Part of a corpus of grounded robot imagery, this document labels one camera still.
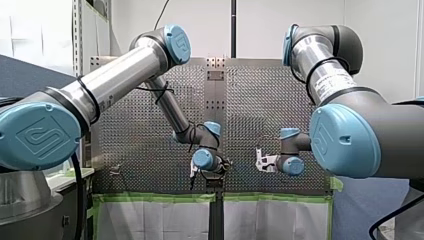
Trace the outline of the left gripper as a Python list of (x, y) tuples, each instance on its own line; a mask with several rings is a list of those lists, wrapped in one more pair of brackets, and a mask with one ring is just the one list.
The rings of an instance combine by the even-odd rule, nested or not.
[(214, 171), (201, 171), (201, 176), (205, 179), (207, 188), (222, 188), (227, 172), (232, 166), (229, 160), (221, 161)]

